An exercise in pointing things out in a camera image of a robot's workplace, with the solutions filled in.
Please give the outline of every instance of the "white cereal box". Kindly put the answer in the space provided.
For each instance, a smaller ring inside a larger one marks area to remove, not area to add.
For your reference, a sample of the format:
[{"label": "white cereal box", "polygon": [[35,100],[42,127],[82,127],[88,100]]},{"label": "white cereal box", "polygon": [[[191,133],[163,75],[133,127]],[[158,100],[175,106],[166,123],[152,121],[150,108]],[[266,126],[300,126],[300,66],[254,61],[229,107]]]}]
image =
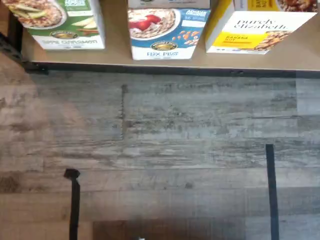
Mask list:
[{"label": "white cereal box", "polygon": [[317,12],[317,0],[219,0],[206,52],[266,54]]},{"label": "white cereal box", "polygon": [[190,59],[210,6],[210,0],[128,0],[133,59]]}]

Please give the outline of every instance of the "green cereal box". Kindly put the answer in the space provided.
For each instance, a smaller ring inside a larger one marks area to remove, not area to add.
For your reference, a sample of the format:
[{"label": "green cereal box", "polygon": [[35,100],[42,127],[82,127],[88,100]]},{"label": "green cereal box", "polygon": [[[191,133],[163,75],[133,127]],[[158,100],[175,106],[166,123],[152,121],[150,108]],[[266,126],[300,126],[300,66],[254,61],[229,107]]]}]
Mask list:
[{"label": "green cereal box", "polygon": [[104,49],[98,0],[2,0],[45,50]]}]

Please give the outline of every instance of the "granola box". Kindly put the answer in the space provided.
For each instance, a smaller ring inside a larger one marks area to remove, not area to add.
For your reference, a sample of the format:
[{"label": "granola box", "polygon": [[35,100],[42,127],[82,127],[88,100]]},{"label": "granola box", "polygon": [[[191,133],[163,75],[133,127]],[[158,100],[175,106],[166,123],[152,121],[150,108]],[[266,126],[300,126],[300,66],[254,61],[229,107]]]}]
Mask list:
[{"label": "granola box", "polygon": [[207,53],[266,54],[318,12],[317,0],[220,0]]},{"label": "granola box", "polygon": [[99,0],[2,0],[45,50],[104,49]]},{"label": "granola box", "polygon": [[210,0],[128,0],[133,59],[190,59],[210,11]]}]

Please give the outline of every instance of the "yellow cereal box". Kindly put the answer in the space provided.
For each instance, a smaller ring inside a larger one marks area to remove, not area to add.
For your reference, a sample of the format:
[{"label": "yellow cereal box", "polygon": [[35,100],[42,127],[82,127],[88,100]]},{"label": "yellow cereal box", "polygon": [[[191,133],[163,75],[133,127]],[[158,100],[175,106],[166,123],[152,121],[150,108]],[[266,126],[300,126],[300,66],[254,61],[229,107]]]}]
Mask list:
[{"label": "yellow cereal box", "polygon": [[317,0],[219,0],[206,52],[266,54],[317,12]]}]

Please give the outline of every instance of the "black metal bar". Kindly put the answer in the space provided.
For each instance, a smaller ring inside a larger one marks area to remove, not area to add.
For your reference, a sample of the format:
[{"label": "black metal bar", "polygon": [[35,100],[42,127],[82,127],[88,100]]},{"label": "black metal bar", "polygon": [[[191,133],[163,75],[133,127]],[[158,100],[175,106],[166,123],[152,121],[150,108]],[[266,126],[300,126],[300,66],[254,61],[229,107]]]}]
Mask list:
[{"label": "black metal bar", "polygon": [[271,222],[271,240],[279,240],[279,212],[277,197],[277,181],[275,167],[275,152],[273,144],[265,145],[266,166],[268,174],[269,204],[270,204],[270,222]]},{"label": "black metal bar", "polygon": [[310,78],[320,79],[320,71],[296,71],[277,69],[230,69],[167,66],[129,66],[81,63],[38,62],[49,70],[90,71],[103,73],[130,73],[153,75],[194,75],[210,77],[253,77],[253,78]]},{"label": "black metal bar", "polygon": [[21,53],[24,28],[18,19],[9,12],[7,37],[12,47]]},{"label": "black metal bar", "polygon": [[48,74],[48,68],[44,64],[30,62],[22,56],[22,37],[23,27],[10,12],[7,36],[0,32],[0,52],[22,66],[27,73]]},{"label": "black metal bar", "polygon": [[80,172],[76,169],[66,169],[64,177],[72,181],[71,214],[69,223],[69,240],[78,239],[79,213],[80,213],[80,185],[77,181]]}]

